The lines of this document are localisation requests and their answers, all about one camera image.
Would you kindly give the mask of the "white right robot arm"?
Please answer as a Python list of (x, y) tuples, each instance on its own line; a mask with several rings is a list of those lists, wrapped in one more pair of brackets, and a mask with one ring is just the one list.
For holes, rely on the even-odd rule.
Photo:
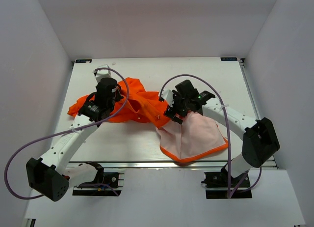
[(229, 159), (221, 170), (222, 183), (233, 187), (239, 177), (252, 168), (260, 168), (279, 148), (270, 119), (246, 116), (223, 104), (214, 94), (199, 92), (190, 80), (175, 90), (162, 89), (159, 100), (167, 104), (164, 116), (170, 119), (158, 128), (160, 148), (180, 163), (209, 156), (219, 148), (230, 149), (229, 137), (223, 137), (218, 124), (242, 140), (242, 151)]

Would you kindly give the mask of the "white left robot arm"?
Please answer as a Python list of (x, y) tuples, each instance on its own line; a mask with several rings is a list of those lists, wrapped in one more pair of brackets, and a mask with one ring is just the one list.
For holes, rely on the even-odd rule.
[(121, 100), (119, 86), (113, 78), (102, 78), (90, 94), (70, 127), (70, 131), (39, 159), (26, 164), (31, 188), (52, 201), (60, 200), (68, 189), (77, 186), (99, 187), (104, 182), (104, 168), (96, 162), (85, 162), (68, 168), (73, 155), (114, 110)]

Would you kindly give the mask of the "orange jacket with pink lining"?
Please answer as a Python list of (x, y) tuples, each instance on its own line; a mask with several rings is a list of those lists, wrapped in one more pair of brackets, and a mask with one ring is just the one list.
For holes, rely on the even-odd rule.
[(137, 78), (120, 81), (121, 95), (109, 122), (135, 121), (154, 124), (160, 136), (161, 152), (176, 162), (187, 163), (208, 157), (228, 148), (228, 141), (215, 120), (189, 112), (178, 124), (164, 116), (166, 102), (160, 102), (157, 91), (147, 91)]

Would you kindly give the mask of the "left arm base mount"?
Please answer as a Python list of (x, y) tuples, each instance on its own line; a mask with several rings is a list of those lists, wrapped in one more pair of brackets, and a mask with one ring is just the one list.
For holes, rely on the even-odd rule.
[(97, 171), (93, 181), (85, 182), (73, 188), (73, 196), (118, 197), (124, 186), (123, 171), (106, 171), (99, 163), (86, 162)]

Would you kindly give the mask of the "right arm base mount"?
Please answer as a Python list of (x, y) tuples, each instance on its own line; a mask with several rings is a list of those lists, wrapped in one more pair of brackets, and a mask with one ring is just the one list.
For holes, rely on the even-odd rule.
[[(201, 185), (205, 188), (206, 199), (227, 199), (228, 198), (228, 181), (227, 177), (219, 171), (204, 172), (204, 180)], [(251, 187), (250, 179), (246, 175), (238, 189), (232, 195), (232, 199), (251, 199), (252, 191), (246, 191)]]

